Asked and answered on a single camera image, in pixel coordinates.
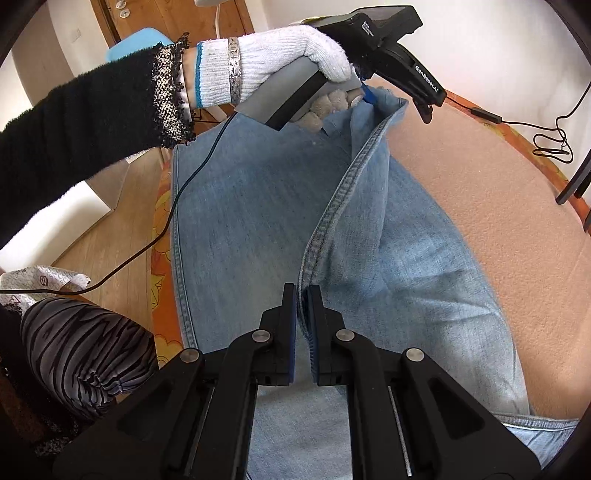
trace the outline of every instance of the black cord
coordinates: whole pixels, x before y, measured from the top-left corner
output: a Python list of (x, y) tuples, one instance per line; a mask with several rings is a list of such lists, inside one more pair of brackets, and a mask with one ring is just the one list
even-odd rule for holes
[[(542, 127), (540, 125), (529, 124), (527, 122), (506, 122), (503, 120), (503, 118), (501, 116), (495, 115), (494, 113), (490, 113), (490, 112), (487, 112), (486, 110), (479, 109), (479, 108), (467, 107), (466, 105), (462, 105), (460, 102), (458, 102), (457, 100), (454, 100), (451, 97), (447, 97), (447, 98), (449, 98), (452, 102), (458, 104), (459, 106), (461, 106), (467, 110), (470, 110), (470, 112), (473, 115), (479, 116), (481, 118), (485, 118), (487, 120), (494, 121), (494, 123), (503, 123), (503, 124), (507, 124), (507, 125), (524, 125), (526, 127), (537, 128), (538, 130), (545, 130), (547, 132), (557, 132), (559, 134), (560, 138), (555, 138), (555, 137), (551, 137), (549, 135), (540, 134), (540, 133), (535, 134), (534, 139), (533, 139), (535, 149), (532, 151), (532, 153), (534, 155), (537, 155), (538, 157), (552, 158), (553, 160), (559, 161), (561, 163), (569, 164), (569, 163), (572, 163), (574, 160), (573, 149), (571, 148), (571, 146), (569, 144), (569, 140), (566, 136), (566, 131), (558, 124), (558, 122), (571, 117), (577, 111), (577, 109), (580, 107), (581, 103), (583, 103), (583, 100), (585, 99), (585, 97), (589, 93), (590, 89), (591, 89), (591, 82), (589, 82), (589, 85), (587, 86), (587, 88), (585, 89), (583, 94), (581, 95), (581, 98), (579, 99), (577, 104), (570, 111), (570, 113), (568, 115), (560, 115), (560, 116), (556, 117), (556, 120), (555, 120), (556, 127), (555, 128)], [(558, 144), (560, 144), (560, 148), (542, 147), (538, 143), (539, 138), (545, 138), (546, 140), (549, 140), (551, 142), (558, 143)], [(566, 155), (566, 156), (568, 156), (569, 159), (564, 160), (562, 158), (559, 158), (557, 155), (561, 155), (563, 157)]]
[(224, 131), (226, 130), (226, 128), (228, 127), (228, 125), (230, 124), (230, 122), (232, 121), (232, 119), (235, 116), (236, 116), (236, 112), (234, 112), (232, 115), (230, 115), (230, 117), (228, 118), (228, 120), (226, 121), (226, 123), (223, 124), (223, 127), (220, 130), (220, 133), (217, 134), (217, 137), (216, 137), (215, 141), (213, 142), (213, 145), (212, 145), (211, 149), (209, 150), (209, 153), (207, 154), (207, 157), (205, 157), (205, 160), (203, 160), (203, 162), (201, 163), (201, 165), (199, 165), (199, 167), (197, 168), (197, 170), (195, 170), (191, 174), (191, 176), (189, 178), (187, 178), (187, 180), (185, 181), (185, 183), (183, 183), (183, 186), (181, 186), (179, 188), (178, 193), (177, 193), (177, 196), (174, 198), (173, 205), (172, 205), (172, 207), (170, 207), (170, 213), (168, 214), (168, 220), (166, 220), (166, 225), (164, 226), (164, 230), (162, 230), (162, 232), (154, 240), (152, 240), (148, 245), (146, 245), (140, 251), (138, 251), (137, 253), (135, 253), (134, 255), (132, 255), (131, 257), (129, 257), (127, 260), (125, 260), (116, 269), (114, 269), (113, 271), (111, 271), (111, 273), (109, 273), (106, 277), (104, 277), (100, 282), (94, 284), (91, 287), (84, 288), (83, 290), (71, 291), (71, 292), (70, 291), (50, 290), (49, 288), (34, 288), (34, 289), (30, 289), (30, 290), (0, 290), (0, 293), (4, 293), (4, 294), (14, 294), (14, 293), (17, 293), (17, 294), (20, 294), (20, 293), (53, 293), (55, 295), (75, 296), (75, 295), (83, 295), (85, 293), (88, 293), (90, 291), (93, 291), (93, 290), (95, 290), (95, 289), (103, 286), (103, 284), (107, 280), (109, 280), (113, 275), (115, 275), (117, 272), (119, 272), (119, 270), (125, 268), (127, 265), (129, 265), (131, 262), (133, 262), (133, 260), (135, 260), (136, 258), (138, 258), (141, 254), (143, 254), (144, 252), (146, 252), (147, 250), (149, 250), (150, 248), (152, 248), (166, 234), (166, 231), (168, 230), (168, 227), (170, 226), (170, 222), (172, 222), (172, 220), (173, 220), (174, 211), (175, 211), (175, 209), (177, 207), (178, 201), (181, 198), (181, 195), (184, 192), (184, 189), (197, 176), (197, 174), (200, 171), (203, 170), (203, 167), (207, 164), (207, 162), (209, 161), (209, 159), (212, 157), (213, 152), (216, 149), (217, 144), (220, 141), (220, 139), (221, 139)]

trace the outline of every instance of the silver bracelet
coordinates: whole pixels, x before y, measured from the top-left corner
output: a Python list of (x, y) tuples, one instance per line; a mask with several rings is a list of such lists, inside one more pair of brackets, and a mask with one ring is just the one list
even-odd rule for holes
[(230, 102), (240, 103), (242, 90), (242, 66), (240, 61), (240, 46), (236, 37), (228, 38), (228, 68), (230, 70)]

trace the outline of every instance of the jeans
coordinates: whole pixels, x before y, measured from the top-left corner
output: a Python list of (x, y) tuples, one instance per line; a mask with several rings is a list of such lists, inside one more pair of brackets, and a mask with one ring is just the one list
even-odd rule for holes
[[(530, 415), (519, 357), (491, 286), (461, 234), (383, 139), (406, 100), (378, 89), (319, 134), (238, 115), (187, 187), (172, 227), (185, 346), (209, 352), (255, 329), (297, 283), (295, 382), (259, 389), (252, 479), (351, 478), (346, 399), (312, 382), (301, 293), (378, 347), (426, 351), (547, 463), (576, 421)], [(174, 152), (173, 193), (219, 127)]]

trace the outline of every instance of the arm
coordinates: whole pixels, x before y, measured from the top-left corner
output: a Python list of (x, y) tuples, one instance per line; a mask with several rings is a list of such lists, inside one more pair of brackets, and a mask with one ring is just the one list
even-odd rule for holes
[(0, 134), (0, 248), (78, 182), (133, 153), (194, 138), (170, 81), (183, 48), (154, 47), (103, 65), (7, 125)]
[[(332, 81), (350, 76), (345, 52), (317, 30), (287, 27), (239, 39), (244, 101), (305, 55)], [(180, 106), (183, 69), (192, 109), (230, 101), (228, 41), (141, 50), (52, 90), (0, 133), (0, 248), (69, 188), (122, 158), (194, 139)]]

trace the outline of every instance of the door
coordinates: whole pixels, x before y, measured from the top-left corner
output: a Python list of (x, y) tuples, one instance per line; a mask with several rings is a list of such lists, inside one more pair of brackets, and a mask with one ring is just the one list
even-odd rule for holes
[[(216, 7), (196, 7), (193, 0), (125, 0), (124, 7), (119, 0), (101, 1), (106, 3), (121, 39), (146, 27), (155, 28), (173, 41), (189, 32), (191, 45), (216, 38)], [(253, 32), (244, 0), (229, 0), (221, 7), (222, 37)]]

